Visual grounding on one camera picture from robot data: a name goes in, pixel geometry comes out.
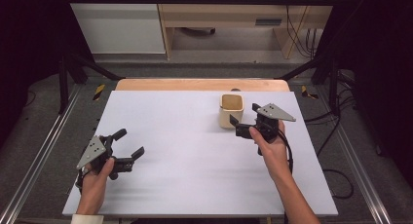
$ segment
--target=gray floor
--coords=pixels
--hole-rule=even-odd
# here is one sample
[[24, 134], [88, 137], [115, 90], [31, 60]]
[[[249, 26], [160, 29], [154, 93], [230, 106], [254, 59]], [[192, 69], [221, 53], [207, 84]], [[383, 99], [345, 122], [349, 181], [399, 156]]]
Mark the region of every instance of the gray floor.
[[[293, 59], [282, 59], [271, 30], [217, 29], [215, 35], [202, 32], [178, 30], [175, 35], [172, 58], [143, 56], [144, 59], [119, 59], [120, 56], [98, 57], [101, 65], [119, 75], [128, 77], [234, 77], [274, 78], [299, 66], [306, 58], [298, 54]], [[116, 82], [102, 78], [87, 69], [90, 75], [86, 85], [73, 85], [79, 89], [79, 97], [67, 122], [56, 138], [54, 148], [43, 165], [37, 180], [23, 206], [19, 209], [16, 223], [58, 223], [67, 220], [61, 212], [67, 199], [67, 190], [76, 177], [74, 165], [79, 160], [84, 145], [94, 135], [94, 128], [103, 112], [110, 91]], [[327, 86], [313, 86], [308, 77], [312, 71], [303, 73], [289, 81], [296, 93], [305, 119], [316, 117], [327, 111], [322, 98], [312, 99], [301, 95], [302, 85], [309, 93], [320, 97], [327, 93]], [[59, 108], [57, 75], [34, 84], [30, 97], [34, 101], [23, 109], [18, 123], [0, 153], [0, 208], [4, 210], [13, 198], [26, 172], [30, 170], [37, 152], [42, 148], [56, 118]], [[99, 84], [105, 90], [99, 100], [93, 100]], [[342, 99], [351, 96], [345, 92]], [[347, 174], [355, 185], [355, 193], [347, 200], [334, 199], [339, 215], [325, 217], [323, 223], [413, 223], [413, 192], [406, 184], [390, 158], [377, 156], [375, 144], [355, 104], [350, 103], [342, 111], [341, 132], [333, 134], [319, 156], [323, 168], [338, 169]], [[332, 122], [308, 125], [315, 150], [318, 150], [332, 130]], [[343, 150], [343, 133], [356, 151], [380, 201], [391, 222], [374, 219], [368, 195], [360, 188], [357, 171]], [[343, 177], [326, 173], [330, 189], [337, 195], [346, 194], [349, 184]], [[273, 220], [282, 223], [281, 218]]]

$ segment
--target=floor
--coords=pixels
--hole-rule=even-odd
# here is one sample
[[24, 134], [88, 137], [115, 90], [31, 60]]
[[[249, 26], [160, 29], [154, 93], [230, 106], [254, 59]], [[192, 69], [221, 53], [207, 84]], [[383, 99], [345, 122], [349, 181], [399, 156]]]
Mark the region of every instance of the floor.
[[[301, 35], [305, 42], [305, 33]], [[298, 53], [292, 59], [283, 59], [271, 29], [216, 29], [210, 35], [204, 31], [180, 29], [176, 31], [170, 60], [164, 56], [102, 56], [96, 60], [119, 75], [127, 77], [280, 77], [308, 60]], [[87, 69], [90, 76], [86, 85], [69, 82], [73, 105], [61, 120], [59, 109], [58, 76], [34, 84], [29, 90], [27, 106], [0, 154], [0, 218], [10, 217], [16, 223], [69, 223], [61, 216], [68, 189], [73, 184], [76, 170], [72, 169], [79, 154], [89, 142], [116, 82]], [[312, 70], [288, 82], [296, 93], [305, 119], [328, 111], [328, 86], [314, 86], [309, 81]], [[98, 101], [92, 101], [96, 87], [105, 84], [105, 92]], [[303, 85], [308, 95], [302, 95]], [[363, 122], [352, 93], [345, 84], [341, 100], [349, 98], [343, 106], [339, 128], [323, 149], [319, 162], [323, 168], [339, 169], [355, 186], [354, 194], [340, 199], [350, 191], [350, 183], [334, 172], [326, 172], [327, 182], [336, 195], [339, 210], [336, 217], [323, 217], [322, 223], [413, 223], [413, 191], [403, 181], [392, 159], [380, 157]], [[308, 131], [315, 150], [334, 128], [334, 118], [328, 116]], [[50, 139], [48, 134], [55, 130]], [[37, 157], [38, 152], [45, 158]], [[36, 172], [36, 167], [43, 168]], [[20, 192], [21, 186], [29, 193]], [[7, 207], [14, 207], [12, 216], [5, 216]], [[118, 220], [107, 219], [108, 223]], [[273, 223], [282, 223], [274, 218]]]

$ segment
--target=forearm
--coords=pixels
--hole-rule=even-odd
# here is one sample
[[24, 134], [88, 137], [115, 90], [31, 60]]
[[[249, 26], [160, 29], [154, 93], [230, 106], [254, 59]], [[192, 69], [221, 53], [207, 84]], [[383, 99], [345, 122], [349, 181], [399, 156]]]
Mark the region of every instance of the forearm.
[[73, 214], [71, 224], [101, 224], [103, 223], [102, 215], [81, 215]]
[[288, 168], [282, 168], [273, 176], [290, 223], [319, 223]]

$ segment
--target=white cabinet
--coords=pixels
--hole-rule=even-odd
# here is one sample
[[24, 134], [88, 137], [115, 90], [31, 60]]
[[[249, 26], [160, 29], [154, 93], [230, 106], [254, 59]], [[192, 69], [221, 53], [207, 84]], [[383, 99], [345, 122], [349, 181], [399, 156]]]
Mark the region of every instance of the white cabinet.
[[71, 4], [92, 54], [164, 54], [156, 4]]

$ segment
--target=black curtain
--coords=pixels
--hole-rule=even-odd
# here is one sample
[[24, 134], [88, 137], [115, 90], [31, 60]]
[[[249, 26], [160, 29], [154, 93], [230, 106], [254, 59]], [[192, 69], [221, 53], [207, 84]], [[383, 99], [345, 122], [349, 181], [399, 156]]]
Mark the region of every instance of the black curtain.
[[[351, 11], [333, 9], [318, 53]], [[339, 69], [354, 71], [357, 104], [378, 149], [413, 187], [413, 0], [364, 0], [349, 23], [334, 58]], [[321, 64], [315, 75], [326, 78], [328, 71]]]
[[0, 25], [1, 146], [26, 103], [30, 85], [57, 74], [65, 54], [94, 59], [69, 4], [0, 0]]

